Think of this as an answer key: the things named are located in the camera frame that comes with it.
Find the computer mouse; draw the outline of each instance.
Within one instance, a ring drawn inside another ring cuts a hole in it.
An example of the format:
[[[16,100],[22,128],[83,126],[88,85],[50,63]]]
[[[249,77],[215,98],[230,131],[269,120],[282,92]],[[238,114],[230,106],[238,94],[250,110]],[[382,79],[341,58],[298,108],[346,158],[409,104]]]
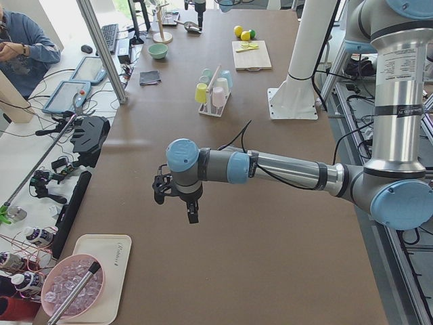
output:
[[[81,51],[84,53],[90,54],[93,52],[93,49],[92,49],[92,46],[90,46],[90,45],[83,45],[81,47]]]

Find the white desk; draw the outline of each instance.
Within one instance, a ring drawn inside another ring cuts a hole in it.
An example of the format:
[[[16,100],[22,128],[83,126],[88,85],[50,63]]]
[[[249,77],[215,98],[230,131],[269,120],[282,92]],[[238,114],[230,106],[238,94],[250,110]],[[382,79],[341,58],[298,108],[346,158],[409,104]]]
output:
[[[123,37],[127,37],[127,34],[119,33],[118,38],[120,39]],[[61,61],[58,64],[54,64],[48,71],[47,75],[64,69],[75,69],[82,57],[94,56],[95,50],[89,55],[81,51],[81,45],[83,44],[90,45],[95,49],[90,36],[88,34],[80,34],[79,38],[72,40],[65,46],[65,49],[62,52]],[[139,53],[140,51],[141,46],[136,49],[136,53]],[[112,58],[117,67],[118,73],[120,74],[120,63],[116,56],[112,56]],[[61,81],[68,80],[72,73],[73,71],[63,71],[47,77],[44,81],[41,81],[38,87],[33,91],[31,97],[44,95],[50,96],[58,84]],[[54,123],[50,114],[41,112],[43,104],[49,98],[36,97],[35,99],[31,99],[31,97],[29,102],[34,107],[35,113],[40,118],[34,116],[33,119],[26,124],[12,123],[7,127],[6,131],[16,135],[33,134],[33,136],[16,137],[5,133],[0,137],[0,174],[2,180],[0,186],[1,204],[12,195],[21,181],[26,177],[29,171],[34,167],[36,162],[40,157],[42,157],[43,153],[53,142],[53,139],[48,135],[41,137],[35,135],[36,130],[43,128],[52,129],[55,127],[55,125],[50,126],[50,124]],[[84,105],[85,111],[90,112],[95,109],[94,115],[104,116],[112,122],[116,115],[116,111],[119,108],[119,104],[107,77],[99,85],[92,87],[92,92],[88,98],[89,97],[91,97],[91,101]],[[52,136],[56,137],[57,134],[58,133],[52,133]],[[72,154],[73,145],[69,141],[72,134],[73,132],[67,133],[62,137],[59,145],[53,148],[39,168],[45,167],[52,171],[51,162],[57,160],[59,157],[67,156],[69,161],[77,158],[77,154]],[[67,198],[69,202],[78,177],[84,170],[90,170],[91,172],[89,167],[81,167],[69,175],[60,185],[58,185],[56,181],[51,181],[47,185],[49,193],[63,196]],[[34,194],[34,188],[31,188],[30,191]],[[56,219],[51,216],[49,210],[51,207],[55,206],[58,208],[58,211],[60,211],[62,207],[62,204],[59,204],[50,198],[39,199],[32,197],[29,192],[28,184],[22,188],[13,200],[12,206],[16,205],[22,207],[28,214],[26,219],[23,221],[11,225],[6,225],[4,223],[0,224],[0,233],[11,238],[27,226],[38,226],[41,228],[53,226]],[[24,236],[20,234],[17,239],[24,240]],[[12,251],[10,243],[5,240],[0,240],[0,251]]]

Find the lemon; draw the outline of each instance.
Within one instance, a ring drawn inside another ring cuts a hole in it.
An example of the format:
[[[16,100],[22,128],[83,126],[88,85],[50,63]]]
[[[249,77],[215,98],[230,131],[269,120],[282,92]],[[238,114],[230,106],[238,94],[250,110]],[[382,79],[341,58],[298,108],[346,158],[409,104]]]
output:
[[[235,32],[236,37],[241,37],[242,31],[244,31],[242,26],[239,26],[239,25],[235,26],[234,32]]]
[[[242,32],[242,34],[241,34],[241,40],[243,40],[243,41],[249,41],[250,38],[251,38],[251,35],[250,35],[249,31],[248,32],[247,31]]]

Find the green clamp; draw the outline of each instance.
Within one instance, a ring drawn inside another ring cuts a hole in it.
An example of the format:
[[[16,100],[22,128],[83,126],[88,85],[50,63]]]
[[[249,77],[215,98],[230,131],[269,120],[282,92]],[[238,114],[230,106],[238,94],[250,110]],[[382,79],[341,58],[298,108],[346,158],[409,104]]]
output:
[[[0,223],[11,224],[11,221],[7,218],[7,206],[2,205],[0,207]]]

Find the green bowl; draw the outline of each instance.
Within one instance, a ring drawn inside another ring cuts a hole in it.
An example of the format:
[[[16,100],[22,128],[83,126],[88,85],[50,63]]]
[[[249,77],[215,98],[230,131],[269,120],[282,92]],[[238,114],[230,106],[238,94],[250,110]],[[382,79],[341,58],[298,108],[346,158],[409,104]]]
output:
[[[168,46],[162,43],[150,45],[147,49],[153,59],[163,59],[168,51]]]

